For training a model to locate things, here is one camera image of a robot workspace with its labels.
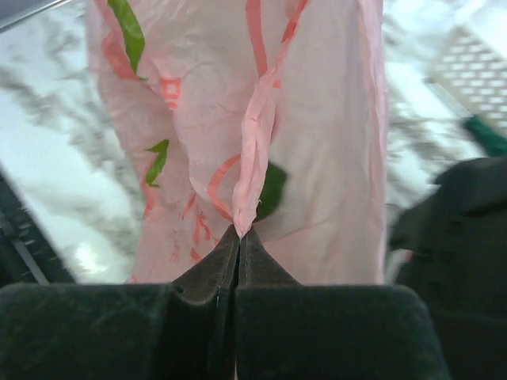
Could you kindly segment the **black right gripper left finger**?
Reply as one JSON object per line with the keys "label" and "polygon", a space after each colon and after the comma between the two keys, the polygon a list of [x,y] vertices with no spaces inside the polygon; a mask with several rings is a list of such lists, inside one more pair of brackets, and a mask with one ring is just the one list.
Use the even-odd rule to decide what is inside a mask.
{"label": "black right gripper left finger", "polygon": [[18,284],[1,292],[4,379],[232,379],[239,239],[172,283]]}

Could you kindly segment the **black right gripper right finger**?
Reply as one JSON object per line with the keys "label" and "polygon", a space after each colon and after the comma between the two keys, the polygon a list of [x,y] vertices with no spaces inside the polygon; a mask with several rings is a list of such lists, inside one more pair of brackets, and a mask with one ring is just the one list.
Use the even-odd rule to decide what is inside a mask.
{"label": "black right gripper right finger", "polygon": [[250,231],[239,249],[240,379],[447,379],[423,301],[397,286],[304,286]]}

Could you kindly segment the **pink plastic bag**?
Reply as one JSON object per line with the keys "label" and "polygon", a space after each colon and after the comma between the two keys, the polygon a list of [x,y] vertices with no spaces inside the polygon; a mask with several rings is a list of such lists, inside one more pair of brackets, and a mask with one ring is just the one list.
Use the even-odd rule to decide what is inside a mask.
{"label": "pink plastic bag", "polygon": [[256,230],[309,284],[382,283],[381,1],[89,1],[90,69],[146,206],[131,283]]}

